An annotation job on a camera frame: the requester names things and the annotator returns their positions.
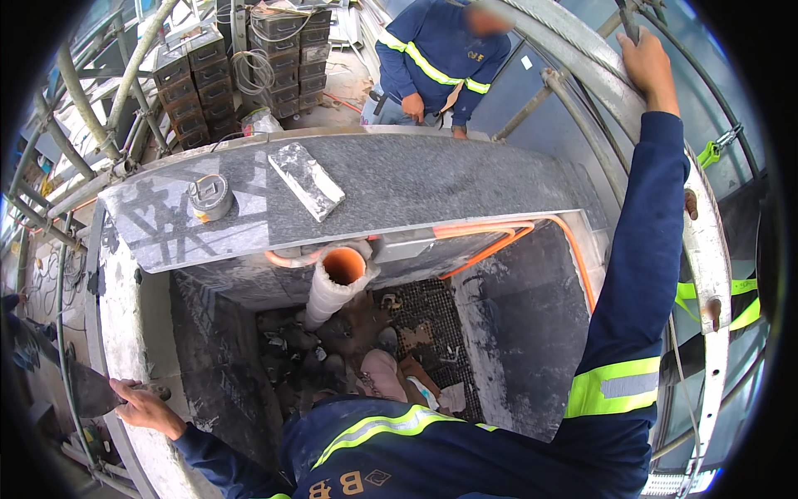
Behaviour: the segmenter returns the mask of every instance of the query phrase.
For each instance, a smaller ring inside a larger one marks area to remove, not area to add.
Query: white wrapped pipe
[[[360,243],[351,244],[360,251],[350,246],[331,246],[318,257],[305,311],[306,330],[316,331],[379,274],[378,267],[366,263],[370,246],[365,241]]]

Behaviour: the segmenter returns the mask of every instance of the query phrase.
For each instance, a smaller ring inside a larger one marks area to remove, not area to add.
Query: orange hose
[[[352,109],[353,111],[357,111],[358,113],[362,113],[362,112],[363,112],[363,109],[358,109],[358,108],[356,108],[355,106],[351,105],[351,104],[350,104],[349,102],[347,102],[347,101],[342,101],[341,99],[339,99],[338,97],[335,97],[334,95],[329,95],[327,92],[322,92],[322,93],[323,93],[324,95],[326,95],[327,97],[329,97],[330,99],[332,99],[332,100],[334,100],[334,101],[338,101],[338,102],[340,102],[341,104],[345,105],[345,106],[346,106],[346,107],[348,107],[349,109]]]
[[[322,251],[326,249],[327,246],[318,249],[309,255],[302,255],[298,256],[297,258],[283,258],[281,256],[277,256],[274,251],[264,251],[263,254],[270,262],[278,267],[300,268],[316,263],[316,260],[318,260],[318,257],[322,254]]]
[[[539,215],[530,217],[532,220],[551,220],[565,233],[566,238],[568,239],[568,243],[571,245],[571,248],[574,251],[574,257],[576,259],[576,265],[579,268],[579,275],[582,277],[582,282],[585,287],[585,295],[587,296],[587,304],[591,308],[591,313],[596,308],[596,299],[593,295],[593,287],[591,286],[591,281],[587,274],[587,267],[585,266],[584,259],[582,258],[582,252],[579,250],[579,246],[576,244],[576,238],[574,237],[574,233],[571,232],[571,229],[568,225],[558,217],[557,215]],[[508,233],[508,237],[505,237],[499,241],[496,241],[494,244],[491,244],[483,251],[480,251],[476,255],[474,255],[468,262],[460,268],[457,268],[447,274],[442,275],[438,279],[447,279],[452,277],[453,275],[457,274],[458,272],[462,272],[463,270],[472,267],[476,263],[479,263],[483,259],[488,258],[489,256],[495,254],[497,251],[501,250],[502,248],[507,247],[509,244],[515,243],[517,240],[524,237],[526,234],[532,232],[535,228],[535,225],[530,220],[520,220],[516,222],[496,222],[496,223],[475,223],[475,224],[456,224],[456,225],[446,225],[444,227],[435,227],[433,231],[435,232],[435,237],[437,239],[444,239],[446,237],[456,237],[456,236],[467,236],[470,234],[478,234],[481,232],[506,232],[505,229],[507,228],[517,228],[517,227],[524,227],[525,229],[521,230],[517,234],[513,231],[513,234],[510,236]]]

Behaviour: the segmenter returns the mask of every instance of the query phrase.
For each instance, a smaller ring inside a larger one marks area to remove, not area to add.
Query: stacked metal boxes
[[[292,116],[322,103],[327,84],[325,73],[330,55],[330,18],[324,9],[307,16],[275,12],[263,19],[253,19],[260,37],[250,26],[251,48],[262,49],[275,73],[275,83],[268,89],[267,100],[276,118]]]
[[[183,149],[238,131],[230,63],[214,25],[158,49],[153,72],[158,97]]]

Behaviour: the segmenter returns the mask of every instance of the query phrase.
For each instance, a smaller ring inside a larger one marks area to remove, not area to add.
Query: putty knife
[[[108,379],[90,367],[75,361],[68,361],[69,380],[72,382],[72,395],[75,410],[81,418],[99,418],[120,404],[128,403],[113,391]],[[163,401],[169,400],[172,391],[155,383],[131,386],[134,390],[146,390]]]

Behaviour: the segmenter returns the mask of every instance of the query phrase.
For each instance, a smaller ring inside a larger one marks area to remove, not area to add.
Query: metal grate
[[[456,416],[469,422],[483,422],[460,316],[448,285],[439,279],[427,279],[387,287],[374,292],[375,301],[380,303],[382,296],[390,293],[401,300],[401,307],[391,310],[392,325],[399,335],[399,359],[412,355],[441,389],[463,382],[465,410]],[[432,344],[408,345],[402,338],[401,329],[415,330],[424,321],[430,326]]]

